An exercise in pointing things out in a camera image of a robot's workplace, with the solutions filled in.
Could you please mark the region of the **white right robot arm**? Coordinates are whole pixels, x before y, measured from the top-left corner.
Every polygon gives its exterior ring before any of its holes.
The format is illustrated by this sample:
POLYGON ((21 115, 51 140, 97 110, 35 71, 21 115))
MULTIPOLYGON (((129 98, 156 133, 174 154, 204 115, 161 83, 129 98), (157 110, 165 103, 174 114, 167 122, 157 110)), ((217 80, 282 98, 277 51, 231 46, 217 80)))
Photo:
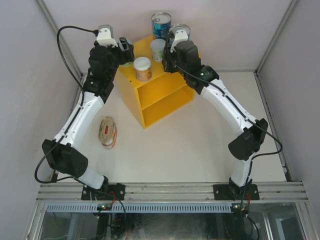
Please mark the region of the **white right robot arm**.
POLYGON ((242 199, 252 182, 253 159, 265 140, 267 121, 249 114, 227 90, 217 72, 201 63, 193 41, 183 40, 171 46, 167 40, 162 65, 165 72, 181 74, 187 85, 208 100, 233 129, 236 138, 228 144, 228 149, 236 160, 226 194, 233 200, 242 199))

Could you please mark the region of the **blue soup can with noodles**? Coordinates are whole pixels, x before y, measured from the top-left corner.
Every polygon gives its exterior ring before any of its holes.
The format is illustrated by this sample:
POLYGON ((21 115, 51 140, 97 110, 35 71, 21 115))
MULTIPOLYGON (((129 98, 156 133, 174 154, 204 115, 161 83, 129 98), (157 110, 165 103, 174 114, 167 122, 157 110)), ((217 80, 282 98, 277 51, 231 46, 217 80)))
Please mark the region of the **blue soup can with noodles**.
POLYGON ((171 34, 173 34, 173 36, 170 37, 170 41, 173 42, 175 39, 175 36, 177 33, 181 33, 182 31, 184 31, 187 34, 187 39, 190 39, 190 33, 191 33, 191 29, 188 25, 186 24, 182 24, 182 23, 177 23, 174 24, 170 27, 169 32, 171 34))

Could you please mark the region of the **oval fish tin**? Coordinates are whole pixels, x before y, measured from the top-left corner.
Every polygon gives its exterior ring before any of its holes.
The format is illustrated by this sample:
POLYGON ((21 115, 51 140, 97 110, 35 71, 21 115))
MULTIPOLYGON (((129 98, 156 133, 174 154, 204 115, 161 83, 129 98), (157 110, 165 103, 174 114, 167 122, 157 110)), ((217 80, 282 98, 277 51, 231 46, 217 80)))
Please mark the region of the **oval fish tin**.
POLYGON ((117 126, 113 118, 105 117, 99 126, 98 139, 106 149, 112 149, 116 143, 117 126))

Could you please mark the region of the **green label can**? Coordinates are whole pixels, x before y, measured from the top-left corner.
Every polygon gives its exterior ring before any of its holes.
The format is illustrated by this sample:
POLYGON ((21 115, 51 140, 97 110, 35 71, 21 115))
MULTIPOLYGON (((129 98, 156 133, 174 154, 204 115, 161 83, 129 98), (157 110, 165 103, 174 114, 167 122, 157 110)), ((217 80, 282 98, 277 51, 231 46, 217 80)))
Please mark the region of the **green label can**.
POLYGON ((161 38, 156 38, 150 43, 151 56, 155 62, 163 60, 165 43, 166 41, 161 38))

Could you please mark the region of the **orange label can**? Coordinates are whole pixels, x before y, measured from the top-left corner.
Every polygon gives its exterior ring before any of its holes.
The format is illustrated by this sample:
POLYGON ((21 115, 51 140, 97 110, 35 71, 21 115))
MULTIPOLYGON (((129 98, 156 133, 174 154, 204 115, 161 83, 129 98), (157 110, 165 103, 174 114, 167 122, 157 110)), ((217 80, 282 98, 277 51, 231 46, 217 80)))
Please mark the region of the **orange label can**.
POLYGON ((147 82, 152 77, 151 60, 147 57, 138 57, 133 62, 136 78, 140 82, 147 82))

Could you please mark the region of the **orange can with white lid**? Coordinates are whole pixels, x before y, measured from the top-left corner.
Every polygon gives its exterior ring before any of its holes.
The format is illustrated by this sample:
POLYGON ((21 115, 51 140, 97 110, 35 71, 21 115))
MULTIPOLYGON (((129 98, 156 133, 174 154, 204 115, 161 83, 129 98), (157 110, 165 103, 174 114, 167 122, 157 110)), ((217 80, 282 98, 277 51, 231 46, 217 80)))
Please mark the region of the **orange can with white lid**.
POLYGON ((120 64, 121 67, 128 67, 128 66, 131 66, 134 62, 133 61, 129 61, 129 62, 126 62, 124 64, 120 64))

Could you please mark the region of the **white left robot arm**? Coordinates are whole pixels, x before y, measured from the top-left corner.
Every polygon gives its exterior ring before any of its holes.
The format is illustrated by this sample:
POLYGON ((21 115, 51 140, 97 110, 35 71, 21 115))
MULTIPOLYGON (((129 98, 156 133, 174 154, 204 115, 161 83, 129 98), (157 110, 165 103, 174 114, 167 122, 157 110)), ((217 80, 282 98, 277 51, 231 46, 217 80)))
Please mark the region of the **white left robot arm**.
POLYGON ((80 146, 92 120, 113 90, 118 67, 134 59, 134 46, 124 37, 115 45, 95 42, 89 53, 90 67, 76 108, 60 132, 52 140, 45 139, 42 143, 49 167, 92 188, 92 194, 98 200, 109 196, 109 180, 90 167, 88 158, 80 152, 80 146))

